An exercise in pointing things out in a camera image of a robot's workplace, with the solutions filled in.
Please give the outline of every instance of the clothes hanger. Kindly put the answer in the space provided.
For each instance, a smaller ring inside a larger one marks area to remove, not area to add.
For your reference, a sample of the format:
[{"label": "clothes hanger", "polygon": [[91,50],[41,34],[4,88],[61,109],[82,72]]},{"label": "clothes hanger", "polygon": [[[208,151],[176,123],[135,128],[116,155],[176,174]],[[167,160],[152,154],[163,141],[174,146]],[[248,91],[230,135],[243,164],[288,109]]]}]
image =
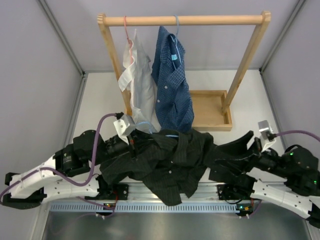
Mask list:
[{"label": "clothes hanger", "polygon": [[124,30],[125,30],[126,39],[128,41],[128,44],[129,44],[130,62],[133,63],[132,50],[131,50],[132,41],[130,40],[129,35],[128,35],[128,31],[127,31],[127,16],[124,16],[123,22],[124,22]]},{"label": "clothes hanger", "polygon": [[172,41],[175,43],[175,49],[176,49],[176,52],[178,53],[178,57],[176,54],[172,54],[171,55],[171,60],[172,60],[172,63],[173,63],[173,66],[174,66],[174,69],[176,70],[176,65],[175,65],[175,60],[179,59],[180,61],[180,64],[181,64],[181,57],[180,57],[180,52],[179,52],[179,49],[178,49],[178,33],[179,33],[179,18],[177,15],[174,15],[175,16],[175,19],[176,19],[176,25],[177,25],[177,30],[176,30],[176,34],[175,36],[173,37],[172,35],[170,35]]}]

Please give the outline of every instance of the pink hanger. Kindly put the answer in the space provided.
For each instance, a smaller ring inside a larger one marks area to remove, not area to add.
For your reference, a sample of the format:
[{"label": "pink hanger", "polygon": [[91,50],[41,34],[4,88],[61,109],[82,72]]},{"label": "pink hanger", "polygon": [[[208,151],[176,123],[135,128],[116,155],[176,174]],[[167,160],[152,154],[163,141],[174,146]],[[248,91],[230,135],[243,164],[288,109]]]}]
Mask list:
[{"label": "pink hanger", "polygon": [[132,48],[132,41],[130,40],[129,35],[128,35],[128,31],[127,31],[127,19],[126,19],[126,18],[127,18],[127,16],[124,16],[124,18],[123,18],[123,21],[124,21],[124,30],[125,30],[126,39],[127,39],[128,44],[129,44],[129,46],[130,46],[129,52],[130,52],[131,63],[133,63],[132,50],[131,50],[131,48]]}]

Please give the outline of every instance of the blue hanger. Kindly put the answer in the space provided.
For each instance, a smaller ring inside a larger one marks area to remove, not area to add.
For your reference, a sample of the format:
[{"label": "blue hanger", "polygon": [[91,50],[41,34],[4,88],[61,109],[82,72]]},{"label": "blue hanger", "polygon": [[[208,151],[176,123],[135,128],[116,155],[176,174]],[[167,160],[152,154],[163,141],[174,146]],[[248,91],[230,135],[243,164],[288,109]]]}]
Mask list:
[{"label": "blue hanger", "polygon": [[[181,57],[180,57],[180,52],[178,50],[178,33],[179,33],[179,18],[177,15],[174,15],[175,16],[175,19],[176,19],[176,25],[177,25],[177,30],[176,30],[176,34],[175,34],[175,38],[173,38],[172,36],[171,39],[172,41],[175,43],[175,49],[176,49],[176,52],[178,53],[178,56],[179,56],[179,61],[180,61],[180,64],[181,64]],[[174,60],[177,60],[177,55],[176,54],[172,54],[171,55],[171,59],[172,59],[172,63],[173,63],[173,66],[174,66],[174,69],[176,70],[176,65],[174,63]]]}]

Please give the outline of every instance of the white table surface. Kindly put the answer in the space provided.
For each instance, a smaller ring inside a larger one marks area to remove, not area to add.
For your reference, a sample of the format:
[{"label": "white table surface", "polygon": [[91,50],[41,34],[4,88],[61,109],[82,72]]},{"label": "white table surface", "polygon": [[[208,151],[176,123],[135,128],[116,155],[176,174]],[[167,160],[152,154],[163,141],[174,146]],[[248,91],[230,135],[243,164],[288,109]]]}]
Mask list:
[{"label": "white table surface", "polygon": [[[236,74],[235,70],[186,71],[186,79],[190,90],[228,90]],[[123,112],[125,105],[113,72],[89,73],[87,83],[74,130],[74,137],[86,130],[95,130],[102,116],[108,113]],[[259,137],[258,122],[268,120],[275,133],[278,132],[274,116],[269,105],[267,94],[258,70],[248,70],[230,106],[232,130],[227,132],[210,132],[214,143],[220,145],[243,136],[249,130]],[[100,134],[106,141],[116,135],[113,125],[115,118],[106,119]],[[280,139],[272,146],[279,155],[284,149]],[[200,182],[208,180],[210,170],[207,169]],[[267,172],[259,171],[262,181],[282,182],[283,179]],[[137,182],[126,178],[122,182]]]}]

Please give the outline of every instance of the wooden frame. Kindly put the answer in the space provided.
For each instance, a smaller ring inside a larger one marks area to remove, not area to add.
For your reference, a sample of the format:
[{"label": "wooden frame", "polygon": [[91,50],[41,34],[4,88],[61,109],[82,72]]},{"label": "wooden frame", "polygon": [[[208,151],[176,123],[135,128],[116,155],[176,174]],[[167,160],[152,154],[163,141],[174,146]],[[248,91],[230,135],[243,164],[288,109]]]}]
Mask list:
[{"label": "wooden frame", "polygon": [[[263,11],[261,15],[221,15],[221,16],[178,16],[180,25],[255,25],[249,43],[245,49],[240,65],[236,71],[229,91],[198,90],[190,91],[195,113],[192,127],[203,131],[230,131],[232,120],[230,104],[243,80],[246,71],[255,55],[269,22],[271,13]],[[97,22],[108,49],[117,81],[122,74],[115,44],[109,27],[124,26],[124,17],[107,17],[101,13]],[[127,26],[174,26],[177,25],[175,16],[137,16],[126,17]],[[125,112],[132,114],[130,107],[130,92],[122,92]]]}]

